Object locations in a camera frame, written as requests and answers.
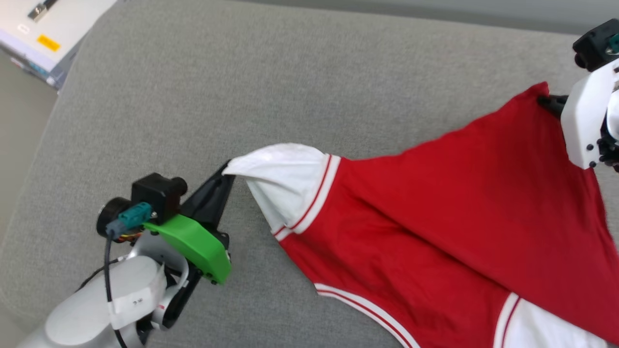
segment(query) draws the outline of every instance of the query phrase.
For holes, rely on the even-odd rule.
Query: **red and white striped trim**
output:
[[[273,236],[275,236],[275,239],[282,241],[293,232],[301,234],[314,222],[322,206],[327,201],[327,196],[335,180],[335,174],[337,173],[341,160],[339,156],[329,155],[318,190],[316,190],[314,199],[305,211],[305,214],[303,214],[299,221],[292,225],[292,227],[282,226],[277,231],[274,231]]]
[[[495,340],[492,345],[493,348],[503,348],[505,346],[505,337],[507,336],[507,330],[509,321],[520,302],[520,296],[513,292],[507,297],[501,314],[499,314],[499,320],[496,322]]]
[[[328,285],[314,284],[314,286],[316,287],[318,295],[336,298],[372,318],[389,331],[403,347],[420,348],[413,336],[411,336],[400,323],[374,303],[371,303],[361,296]]]

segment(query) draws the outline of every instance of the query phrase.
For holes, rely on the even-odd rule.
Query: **couch cushion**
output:
[[[51,115],[1,250],[0,297],[26,328],[41,321],[100,267],[97,212],[143,175],[195,189],[226,159],[276,142],[395,154],[540,81],[568,93],[585,73],[575,39],[243,2],[120,2],[86,39]],[[616,174],[599,175],[617,231]],[[202,282],[152,347],[399,345],[316,295],[242,181],[220,227],[232,239],[228,282]]]

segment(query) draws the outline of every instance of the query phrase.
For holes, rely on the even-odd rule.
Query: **teal connector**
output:
[[[619,54],[619,34],[610,38],[608,45],[612,54]]]
[[[127,230],[140,227],[144,222],[148,222],[153,213],[153,209],[148,203],[140,203],[132,206],[126,211],[120,213],[120,220]]]

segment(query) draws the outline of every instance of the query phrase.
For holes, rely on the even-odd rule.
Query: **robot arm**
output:
[[[576,64],[589,74],[569,96],[539,102],[561,120],[569,159],[587,169],[603,162],[619,172],[619,20],[610,20],[576,43]]]
[[[106,300],[105,278],[98,277],[56,307],[18,348],[142,348],[153,330],[176,323],[202,278],[223,283],[230,272],[229,237],[217,227],[234,182],[222,175],[225,167],[182,205],[185,181],[156,173],[133,184],[131,200],[106,204],[97,222],[105,237],[106,227],[135,207],[152,209],[137,229],[114,238],[133,248],[109,271],[113,301]]]

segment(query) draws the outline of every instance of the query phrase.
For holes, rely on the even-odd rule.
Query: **yellow label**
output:
[[[60,49],[60,44],[59,44],[58,42],[55,42],[54,40],[52,40],[52,39],[50,39],[50,38],[46,37],[45,35],[41,35],[41,36],[39,36],[39,38],[37,39],[37,41],[38,41],[41,45],[43,45],[43,46],[45,46],[45,47],[49,48],[50,50],[52,50],[52,51],[54,51],[54,52],[56,52],[56,51],[58,51],[58,49]]]

